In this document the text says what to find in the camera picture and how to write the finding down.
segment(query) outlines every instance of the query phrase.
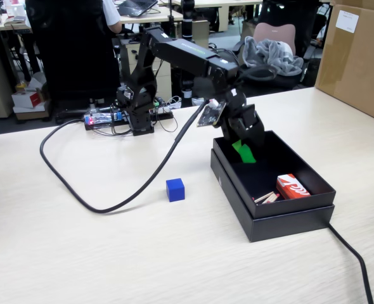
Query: red box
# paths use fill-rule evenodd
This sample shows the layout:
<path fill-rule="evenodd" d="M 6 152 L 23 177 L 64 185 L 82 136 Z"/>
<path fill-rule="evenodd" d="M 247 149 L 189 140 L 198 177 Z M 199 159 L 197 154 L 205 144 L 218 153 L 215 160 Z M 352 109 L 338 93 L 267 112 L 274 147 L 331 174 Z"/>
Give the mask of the red box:
<path fill-rule="evenodd" d="M 292 174 L 277 177 L 277 190 L 286 200 L 310 196 L 307 189 Z"/>

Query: gray cloth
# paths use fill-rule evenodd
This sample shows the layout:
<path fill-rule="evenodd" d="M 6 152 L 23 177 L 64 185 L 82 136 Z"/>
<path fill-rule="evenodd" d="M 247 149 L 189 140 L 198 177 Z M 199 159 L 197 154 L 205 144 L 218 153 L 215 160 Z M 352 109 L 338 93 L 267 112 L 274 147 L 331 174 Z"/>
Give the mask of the gray cloth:
<path fill-rule="evenodd" d="M 253 37 L 245 38 L 243 61 L 248 68 L 268 64 L 282 76 L 295 76 L 302 73 L 304 60 L 293 56 L 288 44 L 265 39 L 256 43 Z"/>

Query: pink cushion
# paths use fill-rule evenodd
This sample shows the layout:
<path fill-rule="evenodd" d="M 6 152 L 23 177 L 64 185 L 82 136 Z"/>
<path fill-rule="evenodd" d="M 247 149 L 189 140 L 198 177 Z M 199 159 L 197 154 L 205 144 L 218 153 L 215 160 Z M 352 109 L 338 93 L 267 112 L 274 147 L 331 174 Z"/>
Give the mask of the pink cushion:
<path fill-rule="evenodd" d="M 295 55 L 295 27 L 292 24 L 282 25 L 280 27 L 272 27 L 267 23 L 259 23 L 256 25 L 253 38 L 256 42 L 264 39 L 286 42 Z"/>

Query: laptop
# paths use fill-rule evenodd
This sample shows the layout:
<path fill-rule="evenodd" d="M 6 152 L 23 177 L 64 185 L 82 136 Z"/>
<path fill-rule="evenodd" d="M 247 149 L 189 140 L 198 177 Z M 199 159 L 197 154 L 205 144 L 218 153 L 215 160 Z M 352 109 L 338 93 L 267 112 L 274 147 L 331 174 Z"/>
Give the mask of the laptop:
<path fill-rule="evenodd" d="M 118 5 L 121 16 L 139 17 L 157 4 L 157 0 L 126 0 Z"/>

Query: wooden stick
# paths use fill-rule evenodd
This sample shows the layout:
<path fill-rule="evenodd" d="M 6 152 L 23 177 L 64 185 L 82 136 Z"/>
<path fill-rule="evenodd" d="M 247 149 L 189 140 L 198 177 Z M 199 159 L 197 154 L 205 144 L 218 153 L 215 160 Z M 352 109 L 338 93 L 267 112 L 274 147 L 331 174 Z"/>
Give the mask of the wooden stick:
<path fill-rule="evenodd" d="M 275 200 L 277 200 L 277 195 L 275 195 L 275 193 L 273 193 L 265 202 L 264 204 L 268 204 L 268 203 L 272 203 L 274 202 Z"/>
<path fill-rule="evenodd" d="M 274 196 L 274 198 L 269 198 L 266 204 L 274 203 L 278 199 L 279 196 L 280 194 L 277 194 Z"/>
<path fill-rule="evenodd" d="M 272 191 L 271 191 L 270 193 L 267 193 L 266 195 L 262 196 L 261 198 L 256 199 L 256 200 L 255 200 L 255 203 L 258 203 L 258 202 L 260 202 L 261 200 L 264 200 L 265 198 L 270 197 L 272 194 L 274 194 L 274 192 L 272 192 Z"/>

